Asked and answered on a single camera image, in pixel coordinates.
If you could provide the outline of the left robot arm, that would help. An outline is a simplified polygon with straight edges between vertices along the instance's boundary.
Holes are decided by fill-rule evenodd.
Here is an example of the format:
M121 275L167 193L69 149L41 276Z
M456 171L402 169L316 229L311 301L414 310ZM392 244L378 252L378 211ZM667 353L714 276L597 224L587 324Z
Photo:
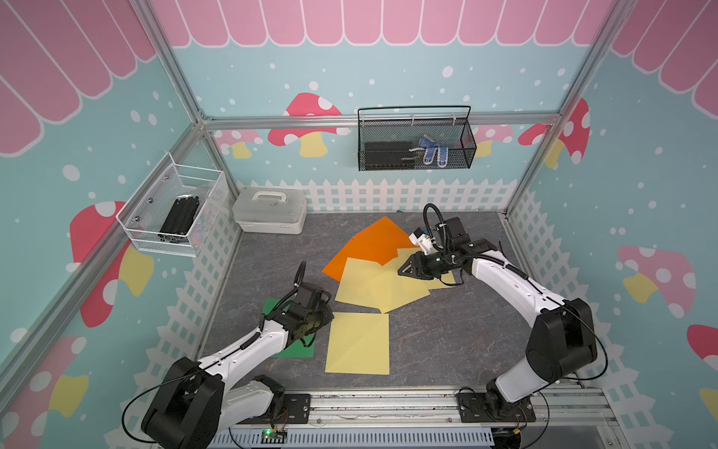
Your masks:
M320 329L331 323L331 294L305 282L299 266L293 287L257 327L226 348L202 359L182 357L162 383L148 389L153 397L140 423L140 435L123 417L123 432L131 440L162 448L206 448L215 435L247 420L269 423L270 435L279 424L297 418L285 388L266 375L240 387L239 381L263 362L295 344L311 348Z

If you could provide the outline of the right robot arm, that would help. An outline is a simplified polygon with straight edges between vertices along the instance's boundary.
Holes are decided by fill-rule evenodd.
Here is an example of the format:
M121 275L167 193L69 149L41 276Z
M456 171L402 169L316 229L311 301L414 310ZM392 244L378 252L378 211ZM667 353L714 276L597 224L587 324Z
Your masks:
M530 398L608 351L596 336L593 312L582 299L565 299L540 285L487 239L471 239L461 220L437 215L409 236L417 252L398 269L398 275L421 281L440 281L451 272L469 274L491 287L521 314L531 328L525 356L490 381L476 402L494 422L527 406Z

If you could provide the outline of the green paper sheet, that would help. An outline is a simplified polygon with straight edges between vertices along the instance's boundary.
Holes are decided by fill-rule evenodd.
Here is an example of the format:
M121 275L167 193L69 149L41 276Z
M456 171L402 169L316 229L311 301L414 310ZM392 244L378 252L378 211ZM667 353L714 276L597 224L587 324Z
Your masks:
M269 314L280 301L278 299L267 299L263 307L263 313ZM304 345L302 340L294 342L287 349L282 350L277 355L273 355L273 358L312 358L314 357L315 346L308 342L307 346Z

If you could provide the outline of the yellow paper sheet bottom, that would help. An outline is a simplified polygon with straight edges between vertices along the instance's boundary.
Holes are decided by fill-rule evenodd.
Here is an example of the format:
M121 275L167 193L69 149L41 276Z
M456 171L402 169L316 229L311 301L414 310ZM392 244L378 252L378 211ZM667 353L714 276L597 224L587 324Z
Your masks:
M423 282L399 276L394 262L382 266L374 261L348 258L336 301L388 314L429 295Z

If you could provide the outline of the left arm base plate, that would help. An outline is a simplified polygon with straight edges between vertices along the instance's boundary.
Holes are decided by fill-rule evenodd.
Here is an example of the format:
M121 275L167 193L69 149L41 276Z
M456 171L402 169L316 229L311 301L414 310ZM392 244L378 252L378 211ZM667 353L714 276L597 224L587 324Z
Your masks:
M309 422L310 394L280 394L273 398L269 406L270 423L275 426L288 424L307 424Z

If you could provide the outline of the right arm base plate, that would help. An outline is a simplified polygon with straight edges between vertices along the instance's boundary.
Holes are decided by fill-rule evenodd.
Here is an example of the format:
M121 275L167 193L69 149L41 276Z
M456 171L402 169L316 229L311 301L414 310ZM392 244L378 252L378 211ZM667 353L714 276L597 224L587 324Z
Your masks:
M464 424L488 423L521 427L537 420L530 398L506 402L501 396L494 394L463 390L456 394L456 400Z

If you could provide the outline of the yellow paper sheet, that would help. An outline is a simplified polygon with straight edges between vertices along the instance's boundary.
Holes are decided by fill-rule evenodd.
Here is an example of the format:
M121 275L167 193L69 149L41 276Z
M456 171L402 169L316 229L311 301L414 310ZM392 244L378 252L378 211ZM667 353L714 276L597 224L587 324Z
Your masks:
M407 259L417 252L422 252L419 249L399 249L398 250L398 257L393 261L394 266L396 267L396 274L398 274L398 269L407 261ZM398 276L402 282L405 282L406 284L409 284L412 282L413 284L420 285L428 290L435 290L435 289L442 289L442 288L449 288L455 284L454 275L452 274L452 271L449 271L448 273L444 274L440 280L433 280L433 281L421 281L416 280L412 278L407 277L401 277Z
M388 314L429 295L423 282L399 276L394 262L382 266L374 261L348 258L336 301Z
M389 375L389 315L351 312L335 314L330 326L325 371Z

